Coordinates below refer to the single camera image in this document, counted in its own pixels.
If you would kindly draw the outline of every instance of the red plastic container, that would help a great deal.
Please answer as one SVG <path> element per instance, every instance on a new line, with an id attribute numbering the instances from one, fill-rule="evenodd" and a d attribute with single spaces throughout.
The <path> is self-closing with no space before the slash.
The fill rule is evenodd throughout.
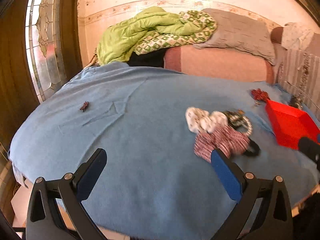
<path id="1" fill-rule="evenodd" d="M 317 141 L 320 130 L 305 111 L 271 100 L 266 111 L 279 145 L 297 150 L 301 137 Z"/>

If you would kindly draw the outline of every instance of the silver bolt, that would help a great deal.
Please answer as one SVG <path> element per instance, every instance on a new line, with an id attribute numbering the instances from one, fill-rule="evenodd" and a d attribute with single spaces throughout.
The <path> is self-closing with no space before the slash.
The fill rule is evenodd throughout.
<path id="1" fill-rule="evenodd" d="M 36 179 L 36 183 L 40 183 L 42 181 L 42 177 Z"/>
<path id="2" fill-rule="evenodd" d="M 282 181 L 283 181 L 283 179 L 282 179 L 282 177 L 281 177 L 281 176 L 276 176 L 276 181 L 278 181 L 278 182 L 282 182 Z"/>
<path id="3" fill-rule="evenodd" d="M 253 175 L 252 173 L 250 173 L 250 172 L 247 172 L 247 173 L 245 174 L 245 177 L 246 177 L 247 179 L 253 179 L 253 178 L 254 178 L 254 175 Z"/>
<path id="4" fill-rule="evenodd" d="M 67 173 L 66 175 L 64 175 L 64 179 L 71 179 L 73 176 L 72 173 Z"/>

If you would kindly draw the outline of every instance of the striped scrunchie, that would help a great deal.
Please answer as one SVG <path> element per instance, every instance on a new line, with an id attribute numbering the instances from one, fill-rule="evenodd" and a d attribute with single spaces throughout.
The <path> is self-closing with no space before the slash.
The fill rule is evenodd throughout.
<path id="1" fill-rule="evenodd" d="M 202 132 L 197 134 L 195 142 L 195 154 L 211 163 L 211 152 L 215 148 L 230 158 L 231 154 L 241 155 L 248 146 L 250 139 L 230 126 L 216 129 L 213 133 Z"/>

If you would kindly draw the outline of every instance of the blue blanket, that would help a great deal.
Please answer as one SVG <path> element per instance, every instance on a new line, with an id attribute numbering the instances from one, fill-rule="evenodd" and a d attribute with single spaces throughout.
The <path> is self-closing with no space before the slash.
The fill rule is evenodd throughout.
<path id="1" fill-rule="evenodd" d="M 103 148 L 107 165 L 83 201 L 97 225 L 145 239 L 210 239 L 235 203 L 210 164 L 193 152 L 188 107 L 244 110 L 261 153 L 233 161 L 258 178 L 282 176 L 292 205 L 319 180 L 312 161 L 276 143 L 264 106 L 252 108 L 250 90 L 257 88 L 283 102 L 282 91 L 265 82 L 119 62 L 86 68 L 28 117 L 12 140 L 10 159 L 31 181 L 51 180 L 74 172 Z M 85 101 L 90 104 L 82 112 Z"/>

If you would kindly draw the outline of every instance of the green comforter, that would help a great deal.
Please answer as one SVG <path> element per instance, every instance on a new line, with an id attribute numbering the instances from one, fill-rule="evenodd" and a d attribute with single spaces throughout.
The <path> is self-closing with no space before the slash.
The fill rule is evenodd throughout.
<path id="1" fill-rule="evenodd" d="M 205 12 L 175 14 L 153 6 L 109 27 L 97 47 L 98 60 L 101 65 L 126 62 L 133 51 L 139 55 L 161 48 L 202 43 L 216 28 L 216 22 Z"/>

